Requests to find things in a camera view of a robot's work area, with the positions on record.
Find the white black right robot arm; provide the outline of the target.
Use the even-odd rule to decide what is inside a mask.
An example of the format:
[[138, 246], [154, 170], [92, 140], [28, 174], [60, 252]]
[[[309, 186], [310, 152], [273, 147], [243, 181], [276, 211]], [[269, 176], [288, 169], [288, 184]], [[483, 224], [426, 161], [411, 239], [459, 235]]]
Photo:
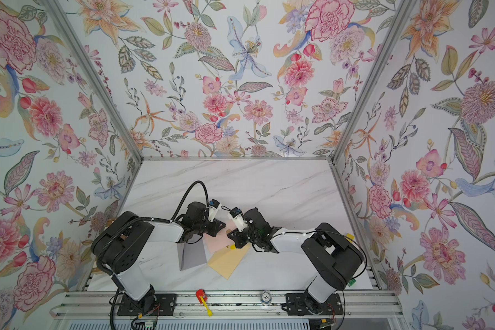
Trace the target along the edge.
[[367, 256], [361, 247], [328, 223], [311, 230], [292, 231], [269, 225], [258, 208], [246, 212], [225, 206], [223, 209], [236, 226], [228, 238], [237, 248], [251, 244], [258, 253], [295, 253], [309, 259], [317, 275], [305, 291], [308, 303], [326, 303], [367, 269]]

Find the pink envelope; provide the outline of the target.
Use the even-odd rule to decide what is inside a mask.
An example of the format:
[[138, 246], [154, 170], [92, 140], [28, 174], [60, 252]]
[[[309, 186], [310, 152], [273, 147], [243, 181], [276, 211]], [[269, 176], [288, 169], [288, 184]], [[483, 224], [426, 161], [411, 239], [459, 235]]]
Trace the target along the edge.
[[233, 246], [235, 243], [228, 237], [228, 233], [232, 232], [235, 229], [236, 225], [234, 224], [234, 222], [228, 220], [225, 222], [225, 228], [222, 228], [216, 234], [216, 236], [205, 234], [203, 236], [203, 239], [209, 253], [214, 254], [222, 248], [230, 248], [231, 246]]

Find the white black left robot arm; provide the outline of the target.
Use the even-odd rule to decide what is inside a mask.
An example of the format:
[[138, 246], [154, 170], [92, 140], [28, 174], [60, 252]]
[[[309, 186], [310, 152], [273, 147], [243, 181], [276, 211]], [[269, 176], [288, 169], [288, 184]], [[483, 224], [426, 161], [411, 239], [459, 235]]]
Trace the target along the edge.
[[138, 257], [150, 242], [169, 242], [185, 246], [199, 238], [211, 237], [225, 228], [217, 220], [220, 202], [192, 202], [187, 211], [173, 221], [139, 217], [127, 211], [107, 227], [92, 243], [99, 270], [110, 276], [117, 288], [134, 302], [152, 294], [153, 286], [145, 279]]

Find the yellow envelope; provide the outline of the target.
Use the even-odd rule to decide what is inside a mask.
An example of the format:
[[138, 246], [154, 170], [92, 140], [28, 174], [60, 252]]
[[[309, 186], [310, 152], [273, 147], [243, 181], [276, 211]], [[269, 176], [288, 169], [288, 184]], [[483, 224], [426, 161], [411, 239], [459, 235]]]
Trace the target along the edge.
[[208, 261], [208, 266], [228, 280], [251, 248], [251, 244], [247, 244], [242, 248], [222, 248], [213, 254]]

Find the grey lavender envelope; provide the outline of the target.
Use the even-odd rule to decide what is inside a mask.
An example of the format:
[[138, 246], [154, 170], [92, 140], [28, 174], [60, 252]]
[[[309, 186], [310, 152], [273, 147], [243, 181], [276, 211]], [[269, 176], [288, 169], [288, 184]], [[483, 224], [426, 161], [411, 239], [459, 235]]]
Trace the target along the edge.
[[207, 264], [203, 241], [178, 244], [177, 252], [180, 271]]

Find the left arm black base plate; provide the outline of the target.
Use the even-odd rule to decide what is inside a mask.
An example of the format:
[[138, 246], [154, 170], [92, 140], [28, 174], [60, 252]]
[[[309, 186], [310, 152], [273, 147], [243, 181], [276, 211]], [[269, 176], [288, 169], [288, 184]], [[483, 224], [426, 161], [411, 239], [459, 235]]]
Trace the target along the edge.
[[176, 306], [176, 294], [149, 294], [140, 301], [134, 301], [123, 294], [119, 303], [117, 316], [173, 316]]

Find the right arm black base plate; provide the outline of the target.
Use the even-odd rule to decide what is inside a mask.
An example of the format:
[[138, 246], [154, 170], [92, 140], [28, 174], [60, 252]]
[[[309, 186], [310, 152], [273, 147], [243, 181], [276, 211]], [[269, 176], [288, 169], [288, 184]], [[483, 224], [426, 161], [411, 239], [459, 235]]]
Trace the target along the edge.
[[287, 293], [281, 309], [288, 316], [342, 316], [343, 303], [338, 294], [332, 294], [325, 302], [317, 302], [314, 298], [302, 293]]

